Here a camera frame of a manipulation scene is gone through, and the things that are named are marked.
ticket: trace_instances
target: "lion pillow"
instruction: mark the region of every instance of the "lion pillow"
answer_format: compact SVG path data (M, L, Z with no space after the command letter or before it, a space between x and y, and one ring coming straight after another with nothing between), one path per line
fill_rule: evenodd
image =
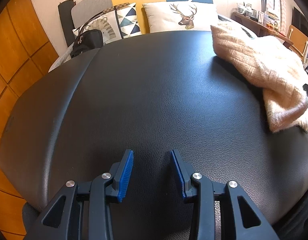
M84 31L100 30L103 35L104 45L113 41L141 35L135 6L136 3L132 3L120 9L109 8L104 10L109 12L89 22ZM73 30L75 36L78 35L81 27Z
M189 1L143 3L150 32L211 31L217 24L216 6L212 3Z

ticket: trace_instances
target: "black leather surface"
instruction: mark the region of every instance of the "black leather surface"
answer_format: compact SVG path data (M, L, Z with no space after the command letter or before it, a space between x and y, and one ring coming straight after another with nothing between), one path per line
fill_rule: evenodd
M77 58L88 64L92 57ZM91 180L108 171L125 148L134 150L134 168L126 198L112 205L115 239L188 237L191 206L176 193L169 168L173 148L212 180L237 180L271 223L308 189L308 134L299 127L269 132L261 89L215 56L209 32L115 41L98 51L80 81L81 74L68 77L61 70L77 65L77 58L20 97L1 140L0 166L34 207L43 208L69 179ZM63 84L62 90L75 90L69 104L60 106L61 96L46 91L56 79L76 80ZM47 154L52 129L42 133L41 123L61 120L56 109L67 105L54 150ZM28 116L38 110L31 121ZM46 156L50 169L42 162Z

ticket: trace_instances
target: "silver screw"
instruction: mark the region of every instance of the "silver screw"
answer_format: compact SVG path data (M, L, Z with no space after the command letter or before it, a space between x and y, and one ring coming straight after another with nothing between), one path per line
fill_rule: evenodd
M234 180L231 180L231 181L229 182L229 186L230 186L230 187L237 187L237 182L234 181Z
M66 182L67 187L73 187L74 185L75 185L75 181L73 180L69 180L68 182Z
M108 172L102 174L103 179L109 179L110 177L111 177L111 174Z
M195 178L195 179L201 179L202 178L202 174L200 174L200 173L198 173L198 172L195 172L195 173L193 173L193 178Z

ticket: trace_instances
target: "deer pillow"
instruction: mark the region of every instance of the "deer pillow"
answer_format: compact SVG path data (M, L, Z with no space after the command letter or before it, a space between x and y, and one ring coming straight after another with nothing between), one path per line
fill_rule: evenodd
M150 32L211 31L218 23L216 6L212 3L188 1L143 3Z

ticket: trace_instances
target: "beige sweater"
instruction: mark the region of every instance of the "beige sweater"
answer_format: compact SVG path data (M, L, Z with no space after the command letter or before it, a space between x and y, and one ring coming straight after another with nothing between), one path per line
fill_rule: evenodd
M272 132L299 125L308 132L308 75L301 59L273 36L250 39L231 22L212 25L214 52L232 63L253 85L263 88Z

